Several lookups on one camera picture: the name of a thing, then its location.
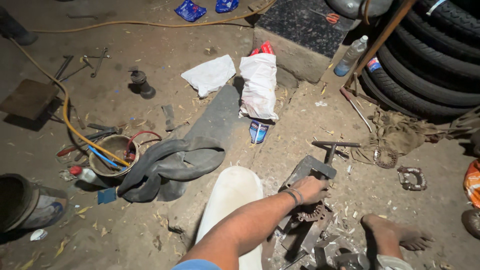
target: bare foot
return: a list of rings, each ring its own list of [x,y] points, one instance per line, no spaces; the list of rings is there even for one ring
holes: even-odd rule
[[[430,233],[416,226],[398,224],[374,214],[363,216],[362,222],[372,230],[373,235],[394,235],[399,244],[407,250],[425,250],[432,247],[430,242],[435,241]]]

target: wrist bracelet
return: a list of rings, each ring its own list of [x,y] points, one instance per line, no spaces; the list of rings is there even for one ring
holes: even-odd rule
[[[291,191],[289,191],[289,188],[281,192],[288,193],[290,194],[290,196],[292,196],[292,198],[295,200],[295,207],[299,205],[299,201],[297,200],[297,197]]]
[[[290,188],[290,189],[295,190],[300,195],[300,204],[303,204],[303,195],[300,193],[300,191],[296,190],[295,188]]]

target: blue hose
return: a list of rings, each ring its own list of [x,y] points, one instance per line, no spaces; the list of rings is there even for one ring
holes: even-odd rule
[[[114,162],[112,162],[111,160],[107,159],[104,155],[100,154],[95,148],[93,148],[92,146],[88,146],[88,149],[90,149],[90,151],[92,151],[94,154],[96,154],[97,156],[101,157],[103,160],[105,160],[106,162],[110,163],[111,165],[117,167],[117,168],[120,168],[120,171],[123,171],[124,169],[126,169],[126,167],[120,167],[118,164],[115,164]]]

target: stacked tires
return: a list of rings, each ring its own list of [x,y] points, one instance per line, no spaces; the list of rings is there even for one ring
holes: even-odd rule
[[[363,89],[390,108],[435,122],[480,105],[480,19],[456,1],[468,6],[418,0],[362,71]]]

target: red bottle cap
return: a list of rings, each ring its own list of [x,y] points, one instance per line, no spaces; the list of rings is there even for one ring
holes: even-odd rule
[[[80,166],[73,166],[70,168],[70,173],[77,176],[82,173],[82,167]]]

